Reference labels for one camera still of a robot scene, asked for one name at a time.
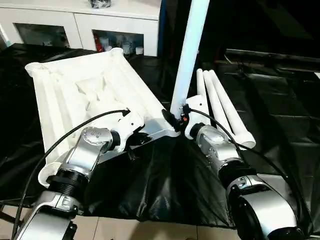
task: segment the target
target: white pipe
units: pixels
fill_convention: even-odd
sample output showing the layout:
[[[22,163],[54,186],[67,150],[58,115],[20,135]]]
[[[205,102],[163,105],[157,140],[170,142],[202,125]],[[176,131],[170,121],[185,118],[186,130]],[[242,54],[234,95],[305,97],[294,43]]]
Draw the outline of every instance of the white pipe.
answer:
[[[214,88],[222,104],[223,110],[226,114],[227,119],[231,125],[232,131],[234,133],[234,140],[248,148],[253,148],[256,145],[256,141],[252,134],[247,130],[246,126],[242,122],[237,110],[232,104],[230,98],[228,97],[224,87],[222,86],[219,78],[217,77],[215,71],[209,71]]]
[[[203,109],[205,109],[204,112],[206,114],[209,114],[204,73],[200,68],[196,71],[196,92],[198,95],[201,95],[203,97]],[[210,119],[206,117],[204,120],[204,124],[210,125]]]
[[[181,118],[181,107],[186,103],[209,2],[210,0],[192,0],[191,2],[170,108],[170,112],[176,119]]]
[[[219,123],[221,123],[221,125],[224,126],[224,128],[229,133],[232,134],[224,109],[220,103],[215,86],[212,82],[210,73],[208,71],[203,71],[203,78],[204,78],[206,90],[208,91],[208,96],[209,96],[212,112],[214,115],[214,119],[217,120]],[[219,126],[216,126],[216,128],[221,132],[224,132]]]

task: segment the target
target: cabinet door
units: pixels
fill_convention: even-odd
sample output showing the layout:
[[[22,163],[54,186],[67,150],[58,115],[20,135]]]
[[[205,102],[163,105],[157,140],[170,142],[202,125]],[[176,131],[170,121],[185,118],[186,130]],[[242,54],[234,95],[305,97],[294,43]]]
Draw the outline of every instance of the cabinet door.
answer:
[[[81,49],[73,13],[0,8],[0,24],[11,44],[36,44]]]
[[[143,47],[144,55],[157,56],[158,20],[80,13],[74,16],[84,49],[97,50],[95,40],[103,38],[101,45],[105,42],[112,47],[125,45],[124,52],[130,45],[132,53],[135,53],[136,47]]]

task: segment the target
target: black tarp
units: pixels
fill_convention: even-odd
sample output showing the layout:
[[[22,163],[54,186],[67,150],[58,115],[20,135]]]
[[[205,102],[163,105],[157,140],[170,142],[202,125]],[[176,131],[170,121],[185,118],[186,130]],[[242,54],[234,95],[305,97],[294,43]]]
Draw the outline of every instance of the black tarp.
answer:
[[[44,153],[33,80],[24,70],[31,62],[48,62],[91,54],[82,49],[14,44],[0,53],[0,203],[19,198],[31,169]],[[128,59],[167,108],[175,71],[155,57]],[[255,149],[296,182],[310,211],[313,231],[320,232],[320,80],[312,72],[270,68],[215,66]],[[189,94],[195,93],[195,81]],[[245,151],[246,160],[296,209],[290,188],[266,162]],[[35,177],[26,204],[43,187]],[[7,203],[17,204],[12,200]],[[233,228],[225,190],[210,163],[192,141],[163,137],[99,164],[85,193],[88,216],[164,221]],[[308,211],[301,219],[308,228]]]

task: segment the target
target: white pole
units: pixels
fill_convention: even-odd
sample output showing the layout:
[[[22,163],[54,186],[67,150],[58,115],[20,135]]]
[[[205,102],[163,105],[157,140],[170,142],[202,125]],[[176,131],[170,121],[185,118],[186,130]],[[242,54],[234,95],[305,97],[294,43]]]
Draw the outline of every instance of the white pole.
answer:
[[[191,2],[170,108],[170,112],[176,119],[181,118],[181,107],[186,103],[209,2],[210,0],[192,0]]]
[[[205,109],[204,112],[206,114],[209,114],[204,72],[200,68],[196,71],[196,92],[198,95],[201,95],[203,97],[203,108]],[[206,117],[204,120],[204,124],[210,125],[210,119]]]
[[[214,119],[217,120],[219,123],[221,123],[221,125],[224,126],[224,128],[229,133],[232,134],[224,109],[220,103],[215,86],[212,82],[210,73],[208,71],[203,71],[203,78],[204,78],[206,90],[208,91],[208,96],[209,96],[212,112],[214,115]],[[216,126],[216,128],[221,132],[224,132],[219,126]]]
[[[246,126],[242,122],[235,106],[232,104],[230,98],[228,97],[224,87],[222,86],[218,76],[215,71],[209,71],[214,88],[222,104],[223,110],[229,123],[231,125],[232,131],[234,133],[234,139],[237,143],[242,144],[248,148],[253,148],[256,145],[256,141],[252,134],[247,130]]]

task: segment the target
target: black cloth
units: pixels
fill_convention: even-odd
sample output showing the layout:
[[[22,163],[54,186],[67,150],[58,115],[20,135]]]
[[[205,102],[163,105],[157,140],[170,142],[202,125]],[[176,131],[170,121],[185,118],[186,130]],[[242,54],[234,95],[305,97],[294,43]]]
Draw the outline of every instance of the black cloth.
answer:
[[[1,200],[19,198],[26,179],[44,153],[31,62],[72,58],[93,51],[14,44],[0,53]],[[128,61],[166,107],[170,107],[176,69],[156,57]],[[257,151],[294,179],[320,232],[320,81],[312,72],[278,71],[219,64],[215,71],[256,139]],[[195,79],[190,95],[195,93]],[[245,151],[261,174],[277,174]],[[44,188],[35,177],[26,204]],[[290,189],[281,194],[296,210]],[[192,141],[163,137],[96,167],[85,193],[86,215],[233,228],[225,190],[206,157]],[[16,205],[15,200],[7,201]],[[310,228],[308,210],[303,227]]]

